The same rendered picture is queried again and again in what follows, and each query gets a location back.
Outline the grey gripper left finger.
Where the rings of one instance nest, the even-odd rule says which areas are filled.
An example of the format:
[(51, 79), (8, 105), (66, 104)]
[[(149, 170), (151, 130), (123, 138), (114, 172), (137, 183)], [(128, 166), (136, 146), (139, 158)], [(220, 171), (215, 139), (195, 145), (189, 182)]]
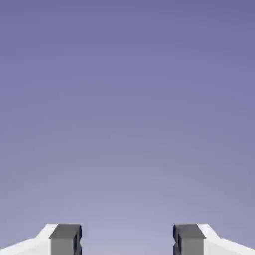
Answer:
[(0, 249), (0, 255), (82, 255), (80, 224), (46, 224), (34, 237)]

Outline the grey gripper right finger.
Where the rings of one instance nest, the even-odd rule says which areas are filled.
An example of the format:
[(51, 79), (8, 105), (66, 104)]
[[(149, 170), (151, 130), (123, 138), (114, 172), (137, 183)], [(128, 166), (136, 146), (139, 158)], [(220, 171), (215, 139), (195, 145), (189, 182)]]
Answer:
[(255, 249), (221, 238), (209, 224), (175, 224), (173, 238), (173, 255), (255, 255)]

